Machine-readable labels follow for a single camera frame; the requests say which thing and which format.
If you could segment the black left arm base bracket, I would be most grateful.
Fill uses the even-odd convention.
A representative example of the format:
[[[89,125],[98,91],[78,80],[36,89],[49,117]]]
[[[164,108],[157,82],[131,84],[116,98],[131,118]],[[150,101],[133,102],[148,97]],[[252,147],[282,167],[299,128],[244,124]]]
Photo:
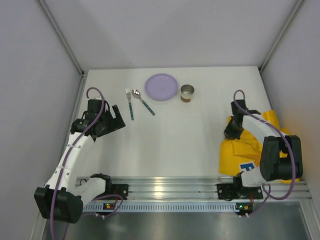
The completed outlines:
[[[129,185],[128,184],[118,184],[112,183],[108,191],[109,195],[120,195],[123,200],[127,200],[129,194]]]

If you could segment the spoon with teal handle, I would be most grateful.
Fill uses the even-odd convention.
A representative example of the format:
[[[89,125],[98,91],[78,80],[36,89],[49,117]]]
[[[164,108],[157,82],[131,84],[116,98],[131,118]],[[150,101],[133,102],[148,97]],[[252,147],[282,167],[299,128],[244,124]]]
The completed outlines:
[[[136,99],[139,99],[142,104],[148,109],[148,111],[154,116],[155,115],[155,112],[149,107],[149,105],[144,101],[144,99],[142,98],[141,96],[141,93],[137,90],[137,89],[132,89],[131,90],[133,96],[136,98]]]

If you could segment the black right arm base bracket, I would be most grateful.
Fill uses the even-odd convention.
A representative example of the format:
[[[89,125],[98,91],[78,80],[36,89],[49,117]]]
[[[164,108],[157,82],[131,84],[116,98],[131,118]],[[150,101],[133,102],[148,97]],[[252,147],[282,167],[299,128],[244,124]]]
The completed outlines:
[[[219,183],[216,185],[219,200],[261,200],[263,193],[261,187],[237,188],[233,183]]]

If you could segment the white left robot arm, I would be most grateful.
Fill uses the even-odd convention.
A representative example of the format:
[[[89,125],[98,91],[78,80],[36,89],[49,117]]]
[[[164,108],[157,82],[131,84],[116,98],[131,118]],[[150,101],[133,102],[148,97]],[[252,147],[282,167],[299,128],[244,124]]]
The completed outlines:
[[[101,99],[88,101],[87,110],[71,125],[67,146],[54,173],[35,190],[34,199],[44,219],[75,224],[89,202],[113,192],[111,177],[102,173],[91,175],[80,186],[76,182],[97,138],[125,125],[117,105],[110,106]]]

